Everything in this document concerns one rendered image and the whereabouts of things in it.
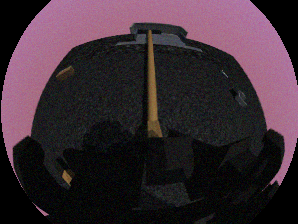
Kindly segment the long wooden-handled scraper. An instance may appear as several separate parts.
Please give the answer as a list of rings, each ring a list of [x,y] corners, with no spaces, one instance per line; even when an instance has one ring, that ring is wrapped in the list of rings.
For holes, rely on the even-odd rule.
[[[156,68],[152,34],[162,30],[138,30],[148,34],[146,53],[146,88],[148,88],[148,137],[146,137],[146,169],[148,185],[177,184],[194,179],[192,136],[162,137],[157,117]]]

